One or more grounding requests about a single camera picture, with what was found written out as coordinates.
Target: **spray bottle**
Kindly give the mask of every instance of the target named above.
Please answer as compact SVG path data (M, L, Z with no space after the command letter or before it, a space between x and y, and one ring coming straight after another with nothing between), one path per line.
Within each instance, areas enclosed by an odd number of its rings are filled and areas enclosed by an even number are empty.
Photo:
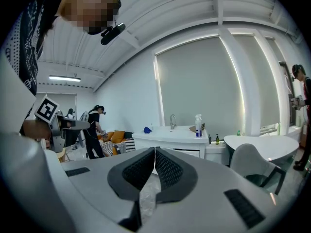
M202 119L201 119L201 114L197 114L195 116L195 132L196 132L196 137L201 137L202 136Z

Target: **ceiling light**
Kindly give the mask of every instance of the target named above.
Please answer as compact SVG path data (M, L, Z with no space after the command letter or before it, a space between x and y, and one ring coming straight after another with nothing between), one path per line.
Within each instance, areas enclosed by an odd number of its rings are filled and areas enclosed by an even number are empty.
M81 81L81 79L79 79L79 78L64 77L64 76L54 76L54 75L50 75L50 80L66 80L66 81L75 81L75 82L80 82Z

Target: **faucet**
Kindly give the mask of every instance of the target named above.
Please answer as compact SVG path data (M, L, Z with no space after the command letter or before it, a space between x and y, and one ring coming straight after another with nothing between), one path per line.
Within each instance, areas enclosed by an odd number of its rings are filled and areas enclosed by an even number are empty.
M176 117L175 117L175 115L174 114L171 115L170 119L171 119L171 130L173 130L177 126L176 125Z

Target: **orange cushion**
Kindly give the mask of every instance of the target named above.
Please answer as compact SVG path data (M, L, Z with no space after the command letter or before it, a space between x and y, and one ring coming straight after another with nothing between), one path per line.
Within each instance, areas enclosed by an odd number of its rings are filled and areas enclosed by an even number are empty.
M103 142L110 141L113 134L114 132L108 132L107 135L103 138Z
M112 148L112 155L118 155L118 152L115 147Z
M111 138L111 142L120 143L124 139L124 134L125 131L115 131Z

